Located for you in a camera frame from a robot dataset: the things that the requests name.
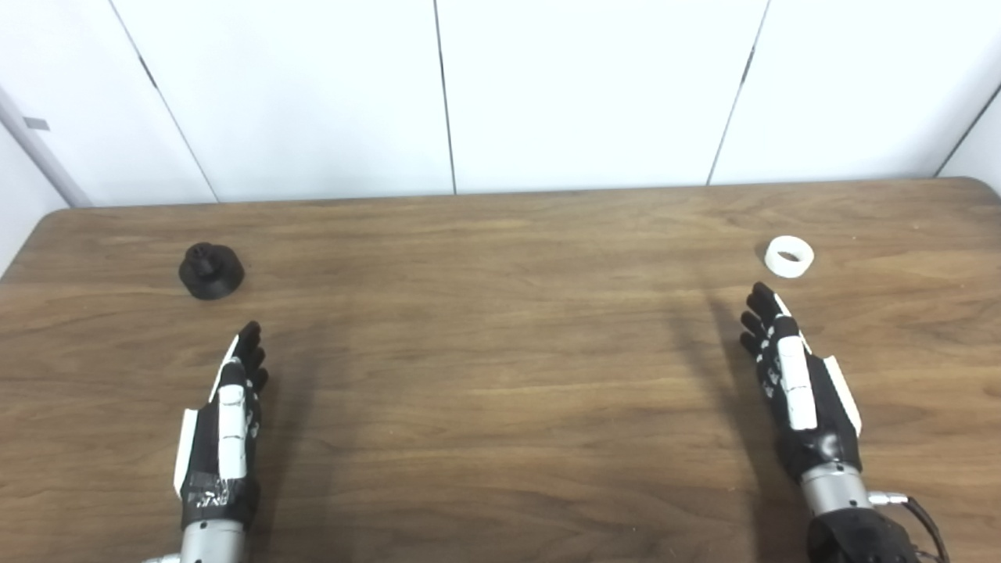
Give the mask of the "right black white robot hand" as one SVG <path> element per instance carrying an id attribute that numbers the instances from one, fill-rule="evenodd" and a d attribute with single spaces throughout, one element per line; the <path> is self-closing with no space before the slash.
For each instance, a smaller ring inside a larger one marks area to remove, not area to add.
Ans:
<path id="1" fill-rule="evenodd" d="M 862 470 L 860 417 L 833 357 L 812 352 L 779 293 L 756 282 L 741 314 L 739 341 L 755 363 L 777 427 L 776 450 L 798 481 L 823 464 Z"/>

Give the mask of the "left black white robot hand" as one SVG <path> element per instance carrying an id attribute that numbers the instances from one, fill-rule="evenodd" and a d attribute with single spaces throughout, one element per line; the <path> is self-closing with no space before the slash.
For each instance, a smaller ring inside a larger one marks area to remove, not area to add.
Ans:
<path id="1" fill-rule="evenodd" d="M 269 378 L 264 358 L 261 326 L 251 321 L 230 342 L 206 403 L 182 416 L 173 488 L 183 529 L 216 520 L 247 529 L 257 516 L 255 453 Z"/>

